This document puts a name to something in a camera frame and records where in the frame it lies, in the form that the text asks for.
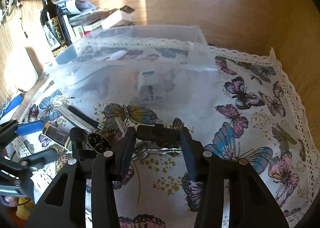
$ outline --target wooden panel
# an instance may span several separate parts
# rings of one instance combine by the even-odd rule
[[[274,47],[301,96],[311,133],[320,148],[320,14],[312,0],[89,1],[103,8],[128,4],[137,9],[132,14],[135,24],[199,25],[207,41],[218,47],[257,55],[268,55],[270,47]],[[23,0],[22,4],[23,29],[29,38],[23,37],[20,22],[10,18],[9,26],[0,28],[0,37],[7,40],[0,52],[22,43],[33,51],[34,61],[41,68],[51,56],[37,13],[42,8],[41,0]]]

